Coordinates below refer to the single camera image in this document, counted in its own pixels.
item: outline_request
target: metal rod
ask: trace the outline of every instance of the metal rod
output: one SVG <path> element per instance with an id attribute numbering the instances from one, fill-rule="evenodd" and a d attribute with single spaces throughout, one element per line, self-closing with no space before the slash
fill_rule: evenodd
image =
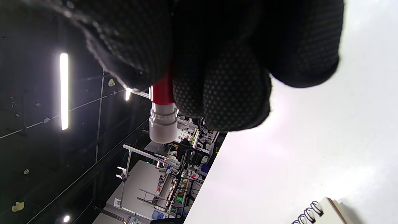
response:
<path id="1" fill-rule="evenodd" d="M 124 194 L 124 185 L 125 185 L 125 183 L 126 183 L 127 176 L 128 176 L 128 174 L 129 174 L 129 166 L 130 166 L 131 153 L 132 153 L 132 151 L 129 150 L 129 158 L 128 158 L 128 160 L 127 160 L 126 175 L 125 175 L 125 177 L 123 178 L 122 196 L 120 197 L 120 207 L 122 207 L 123 194 Z"/>
<path id="2" fill-rule="evenodd" d="M 149 191 L 146 191 L 146 190 L 144 190 L 144 189 L 141 189 L 141 188 L 140 188 L 140 191 L 143 191 L 143 192 L 145 192 L 145 193 L 148 193 L 148 194 L 153 195 L 153 196 L 155 196 L 155 197 L 158 197 L 158 198 L 160 198 L 160 199 L 167 200 L 166 198 L 161 197 L 160 195 L 156 195 L 156 194 L 151 193 L 151 192 L 149 192 Z"/>

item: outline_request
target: light fixture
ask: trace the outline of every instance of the light fixture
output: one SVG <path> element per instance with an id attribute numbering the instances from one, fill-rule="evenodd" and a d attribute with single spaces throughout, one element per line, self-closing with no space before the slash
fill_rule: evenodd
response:
<path id="1" fill-rule="evenodd" d="M 66 216 L 64 217 L 64 222 L 67 223 L 67 222 L 69 222 L 69 220 L 70 220 L 70 216 L 66 215 Z"/>
<path id="2" fill-rule="evenodd" d="M 60 55 L 60 89 L 61 89 L 61 129 L 65 130 L 69 124 L 68 102 L 68 54 Z"/>
<path id="3" fill-rule="evenodd" d="M 130 94 L 131 94 L 131 89 L 130 88 L 126 88 L 126 101 L 129 100 Z"/>

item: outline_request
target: person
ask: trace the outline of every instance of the person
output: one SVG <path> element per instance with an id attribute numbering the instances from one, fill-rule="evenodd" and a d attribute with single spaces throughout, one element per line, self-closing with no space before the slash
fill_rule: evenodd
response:
<path id="1" fill-rule="evenodd" d="M 306 88 L 339 63 L 343 0 L 35 0 L 65 15 L 125 88 L 170 72 L 181 114 L 216 131 L 260 125 L 272 75 Z"/>
<path id="2" fill-rule="evenodd" d="M 179 145 L 176 147 L 174 146 L 172 149 L 170 149 L 170 152 L 177 151 L 177 153 L 174 154 L 175 157 L 177 157 L 177 160 L 181 162 L 182 156 L 185 154 L 185 151 L 190 148 L 191 143 L 188 141 L 189 136 L 185 136 L 180 142 Z"/>

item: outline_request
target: gloved hand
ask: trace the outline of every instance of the gloved hand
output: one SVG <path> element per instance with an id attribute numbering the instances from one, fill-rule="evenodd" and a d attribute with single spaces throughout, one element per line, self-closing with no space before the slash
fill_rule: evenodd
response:
<path id="1" fill-rule="evenodd" d="M 292 87 L 336 70 L 343 0 L 38 0 L 85 33 L 125 87 L 145 90 L 171 66 L 180 112 L 212 130 L 261 124 L 271 73 Z"/>

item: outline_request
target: white tabletop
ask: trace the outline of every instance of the white tabletop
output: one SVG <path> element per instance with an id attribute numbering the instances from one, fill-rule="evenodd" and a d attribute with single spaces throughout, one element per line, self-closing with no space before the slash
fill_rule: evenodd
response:
<path id="1" fill-rule="evenodd" d="M 337 73 L 294 89 L 229 133 L 187 224 L 290 224 L 312 200 L 342 199 L 363 224 L 398 223 L 398 1 L 346 1 Z"/>

